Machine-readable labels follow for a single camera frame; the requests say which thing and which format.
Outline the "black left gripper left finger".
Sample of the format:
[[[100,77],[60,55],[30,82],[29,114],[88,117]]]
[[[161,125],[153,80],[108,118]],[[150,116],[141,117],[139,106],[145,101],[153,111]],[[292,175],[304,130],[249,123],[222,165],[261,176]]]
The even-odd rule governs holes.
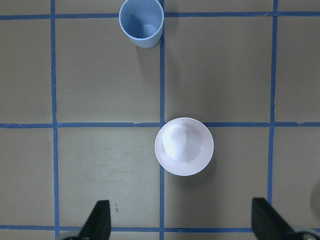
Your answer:
[[[111,235],[111,210],[109,200],[99,200],[82,227],[79,240],[108,240]]]

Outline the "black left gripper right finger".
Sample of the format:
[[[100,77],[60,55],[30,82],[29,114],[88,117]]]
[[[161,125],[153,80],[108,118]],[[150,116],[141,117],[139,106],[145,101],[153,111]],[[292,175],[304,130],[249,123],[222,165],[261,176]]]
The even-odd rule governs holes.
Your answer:
[[[251,202],[251,228],[258,240],[299,240],[289,224],[265,198],[254,197]]]

